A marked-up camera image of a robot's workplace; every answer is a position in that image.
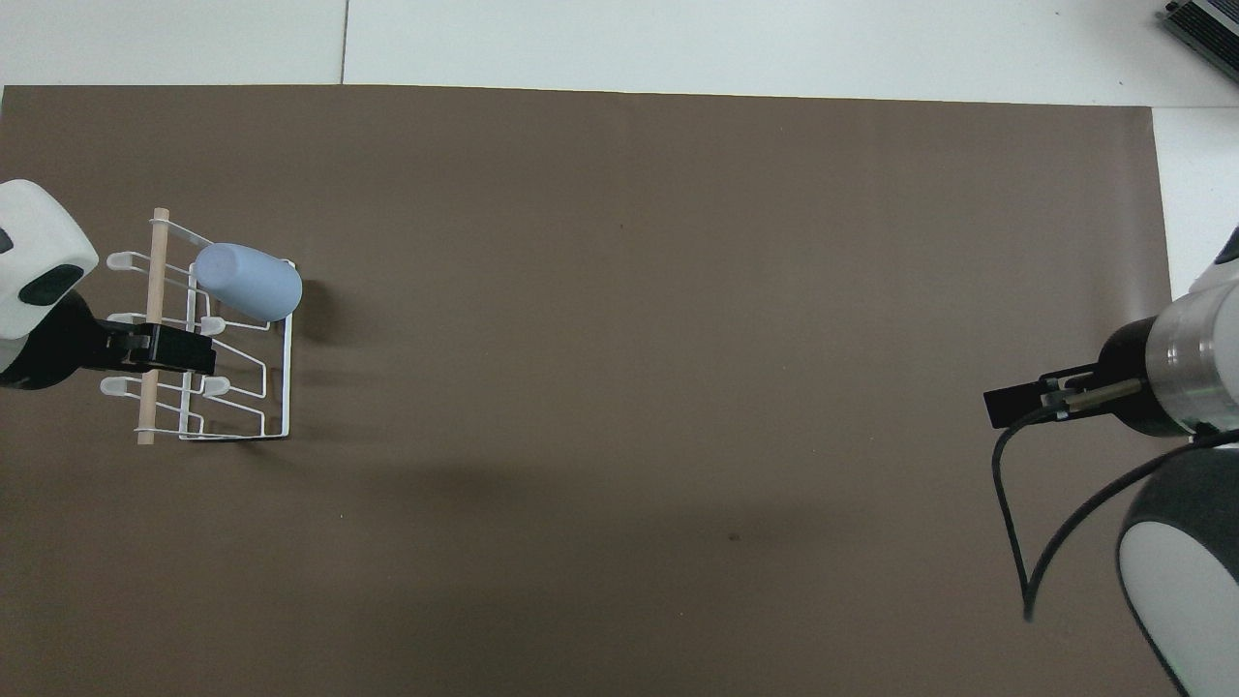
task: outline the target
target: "white plastic tip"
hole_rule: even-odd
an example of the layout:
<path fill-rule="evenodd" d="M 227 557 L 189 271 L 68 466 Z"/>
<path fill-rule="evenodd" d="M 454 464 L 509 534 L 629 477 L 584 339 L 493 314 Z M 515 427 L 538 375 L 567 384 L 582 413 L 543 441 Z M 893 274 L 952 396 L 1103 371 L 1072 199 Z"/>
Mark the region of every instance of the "white plastic tip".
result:
<path fill-rule="evenodd" d="M 213 376 L 202 379 L 202 396 L 219 397 L 232 390 L 232 383 L 227 378 Z"/>
<path fill-rule="evenodd" d="M 129 394 L 128 385 L 129 381 L 123 378 L 105 378 L 99 381 L 99 392 L 103 392 L 108 397 L 124 397 Z"/>
<path fill-rule="evenodd" d="M 216 336 L 223 333 L 225 326 L 228 326 L 228 323 L 223 317 L 207 314 L 202 317 L 202 336 Z"/>
<path fill-rule="evenodd" d="M 134 267 L 133 251 L 115 251 L 108 254 L 108 267 L 114 271 L 128 271 Z"/>

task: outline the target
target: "black cable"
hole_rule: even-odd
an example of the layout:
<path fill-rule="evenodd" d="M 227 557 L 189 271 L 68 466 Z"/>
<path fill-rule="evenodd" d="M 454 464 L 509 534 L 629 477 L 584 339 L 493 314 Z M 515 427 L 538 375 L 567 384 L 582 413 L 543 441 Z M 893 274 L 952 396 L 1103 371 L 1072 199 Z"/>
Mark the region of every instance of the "black cable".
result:
<path fill-rule="evenodd" d="M 1239 443 L 1239 431 L 1228 431 L 1224 433 L 1198 437 L 1194 442 L 1170 451 L 1168 453 L 1163 453 L 1111 482 L 1100 491 L 1090 496 L 1088 501 L 1084 501 L 1084 504 L 1075 509 L 1075 511 L 1072 513 L 1066 521 L 1063 521 L 1063 525 L 1054 531 L 1053 537 L 1051 537 L 1049 542 L 1046 543 L 1046 548 L 1042 551 L 1041 557 L 1037 558 L 1037 563 L 1032 568 L 1032 577 L 1028 577 L 1025 571 L 1023 552 L 1020 551 L 1020 539 L 1016 535 L 1015 522 L 1011 519 L 1011 506 L 1007 504 L 1006 493 L 1002 489 L 1002 451 L 1006 448 L 1007 442 L 1011 441 L 1016 432 L 1027 426 L 1049 421 L 1053 418 L 1053 415 L 1059 411 L 1059 409 L 1061 407 L 1057 406 L 1042 407 L 1012 423 L 1005 432 L 1002 432 L 1002 436 L 999 437 L 997 443 L 994 446 L 994 458 L 990 461 L 991 469 L 994 470 L 994 491 L 999 498 L 999 508 L 1002 509 L 1002 522 L 1006 525 L 1007 540 L 1011 542 L 1011 555 L 1015 557 L 1016 572 L 1020 576 L 1020 597 L 1023 600 L 1025 621 L 1032 621 L 1032 610 L 1037 602 L 1037 592 L 1040 591 L 1041 582 L 1046 576 L 1046 569 L 1049 568 L 1049 562 L 1053 561 L 1054 555 L 1058 552 L 1058 548 L 1063 546 L 1063 542 L 1067 541 L 1067 537 L 1077 527 L 1079 527 L 1082 522 L 1084 522 L 1084 519 L 1093 515 L 1093 513 L 1101 508 L 1103 504 L 1113 499 L 1123 490 L 1157 472 L 1157 469 L 1166 464 L 1166 462 L 1171 458 L 1182 456 L 1188 451 L 1203 451 L 1207 448 L 1225 446 L 1228 443 Z"/>

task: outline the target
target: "wooden rod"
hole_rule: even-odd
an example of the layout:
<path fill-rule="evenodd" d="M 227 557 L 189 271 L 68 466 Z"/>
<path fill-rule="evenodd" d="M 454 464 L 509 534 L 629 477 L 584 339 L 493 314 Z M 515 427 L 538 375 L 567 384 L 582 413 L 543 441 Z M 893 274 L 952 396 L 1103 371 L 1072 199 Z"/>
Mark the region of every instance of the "wooden rod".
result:
<path fill-rule="evenodd" d="M 159 322 L 164 318 L 164 270 L 167 262 L 167 208 L 155 208 L 151 223 L 151 272 L 146 277 L 146 321 Z M 159 371 L 142 374 L 142 391 L 138 404 L 138 428 L 155 428 L 155 402 L 159 391 Z M 149 431 L 138 432 L 138 444 L 155 443 L 155 435 Z"/>

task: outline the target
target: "light blue plastic cup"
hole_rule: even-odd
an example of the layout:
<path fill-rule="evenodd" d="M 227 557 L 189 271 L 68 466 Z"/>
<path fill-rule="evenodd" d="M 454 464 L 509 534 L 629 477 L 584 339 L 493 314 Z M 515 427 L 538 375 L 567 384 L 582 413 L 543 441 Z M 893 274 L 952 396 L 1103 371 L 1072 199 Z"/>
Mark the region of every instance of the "light blue plastic cup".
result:
<path fill-rule="evenodd" d="M 292 264 L 242 244 L 207 246 L 193 271 L 198 286 L 258 321 L 282 319 L 301 301 L 301 274 Z"/>

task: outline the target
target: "white wire rack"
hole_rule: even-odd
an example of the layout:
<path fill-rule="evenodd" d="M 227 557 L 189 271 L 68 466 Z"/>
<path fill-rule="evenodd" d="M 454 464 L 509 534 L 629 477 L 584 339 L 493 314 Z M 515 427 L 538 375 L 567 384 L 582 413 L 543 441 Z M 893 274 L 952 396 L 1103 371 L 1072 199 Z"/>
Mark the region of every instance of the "white wire rack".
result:
<path fill-rule="evenodd" d="M 207 246 L 211 244 L 211 240 L 206 236 L 167 219 L 167 213 L 164 208 L 157 208 L 156 217 L 151 218 L 150 222 L 155 228 L 166 225 L 167 232 L 195 246 Z M 142 312 L 118 312 L 110 314 L 108 319 L 129 323 L 156 321 L 176 324 L 203 336 L 211 336 L 217 354 L 223 352 L 228 359 L 216 361 L 217 374 L 228 370 L 229 366 L 233 371 L 238 373 L 248 374 L 256 371 L 256 385 L 248 385 L 245 387 L 235 385 L 235 376 L 232 379 L 227 375 L 196 376 L 186 373 L 181 374 L 180 385 L 159 383 L 159 378 L 108 376 L 99 383 L 100 392 L 110 397 L 125 397 L 138 400 L 139 402 L 146 400 L 154 405 L 154 410 L 140 410 L 139 412 L 139 426 L 134 430 L 139 435 L 139 443 L 150 443 L 150 441 L 144 441 L 142 435 L 147 435 L 145 439 L 149 439 L 151 438 L 149 435 L 156 433 L 176 436 L 181 441 L 261 441 L 287 437 L 290 426 L 290 389 L 292 385 L 292 314 L 290 313 L 278 322 L 260 324 L 227 319 L 218 311 L 219 302 L 217 300 L 213 302 L 214 298 L 207 291 L 198 287 L 193 264 L 188 264 L 188 267 L 169 264 L 166 262 L 166 248 L 155 250 L 155 246 L 157 244 L 152 244 L 152 254 L 150 255 L 140 251 L 116 251 L 110 254 L 107 261 L 108 267 L 118 271 L 146 274 L 152 276 L 152 285 L 173 286 L 183 290 L 185 317 L 166 317 L 160 311 L 161 316 L 150 319 Z M 164 272 L 151 272 L 151 269 L 155 267 L 151 265 L 152 256 L 165 258 L 162 262 Z M 139 260 L 145 261 L 145 266 L 139 265 Z M 224 340 L 222 338 L 224 334 L 243 338 L 242 343 L 253 343 L 255 339 L 261 342 L 263 334 L 273 337 L 281 334 L 279 364 L 273 361 L 269 365 L 268 361 L 243 352 L 237 345 L 238 342 L 232 338 Z M 271 389 L 273 374 L 279 374 L 279 390 Z M 130 386 L 134 385 L 138 386 L 138 392 L 130 391 Z M 172 402 L 161 401 L 161 397 L 165 396 L 171 399 Z M 224 410 L 225 412 L 223 413 L 227 415 L 227 418 L 212 420 L 204 416 L 208 409 L 214 411 L 214 413 L 221 413 L 218 410 Z M 146 412 L 150 412 L 151 416 L 142 418 L 142 415 Z M 155 415 L 167 415 L 169 412 L 175 415 L 176 428 L 160 428 L 157 423 L 161 420 Z M 213 421 L 224 421 L 229 427 L 239 425 L 242 428 L 228 428 L 224 432 L 209 431 L 208 427 Z M 276 421 L 278 427 L 273 427 L 271 422 Z"/>

